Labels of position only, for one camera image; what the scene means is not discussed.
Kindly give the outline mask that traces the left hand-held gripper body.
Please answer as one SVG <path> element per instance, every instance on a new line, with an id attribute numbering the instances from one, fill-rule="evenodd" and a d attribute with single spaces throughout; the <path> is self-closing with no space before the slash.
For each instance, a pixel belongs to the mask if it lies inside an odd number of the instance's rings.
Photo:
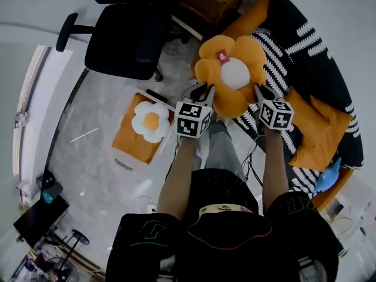
<path id="1" fill-rule="evenodd" d="M 213 109 L 189 98 L 178 101 L 174 113 L 174 131 L 178 136 L 198 139 L 209 127 Z"/>

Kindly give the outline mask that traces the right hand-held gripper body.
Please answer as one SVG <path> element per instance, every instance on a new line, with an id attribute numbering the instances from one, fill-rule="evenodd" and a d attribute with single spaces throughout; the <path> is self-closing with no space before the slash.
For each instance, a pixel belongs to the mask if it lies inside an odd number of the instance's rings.
<path id="1" fill-rule="evenodd" d="M 257 131 L 263 135 L 265 128 L 270 130 L 287 130 L 294 117 L 291 105 L 282 100 L 258 100 L 256 112 Z"/>

